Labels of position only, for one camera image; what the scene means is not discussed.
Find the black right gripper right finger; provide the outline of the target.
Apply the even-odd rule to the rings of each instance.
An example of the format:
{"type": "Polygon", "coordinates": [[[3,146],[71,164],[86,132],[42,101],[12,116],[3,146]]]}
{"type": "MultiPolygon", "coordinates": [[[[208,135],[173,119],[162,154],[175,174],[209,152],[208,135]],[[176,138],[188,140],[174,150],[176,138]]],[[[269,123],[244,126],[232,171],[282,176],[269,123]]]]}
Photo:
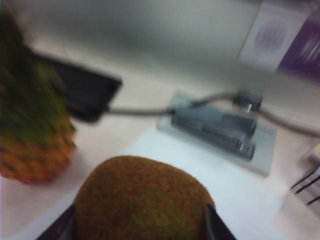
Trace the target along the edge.
{"type": "Polygon", "coordinates": [[[209,203],[204,205],[204,216],[207,240],[236,240],[217,211],[209,203]]]}

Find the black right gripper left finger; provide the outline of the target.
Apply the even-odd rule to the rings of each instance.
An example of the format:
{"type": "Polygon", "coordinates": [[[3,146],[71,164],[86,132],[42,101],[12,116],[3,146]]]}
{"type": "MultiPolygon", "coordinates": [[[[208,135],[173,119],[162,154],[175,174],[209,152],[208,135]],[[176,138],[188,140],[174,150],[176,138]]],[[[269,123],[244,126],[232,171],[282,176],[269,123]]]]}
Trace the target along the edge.
{"type": "Polygon", "coordinates": [[[36,240],[73,240],[75,206],[71,204],[36,240]]]}

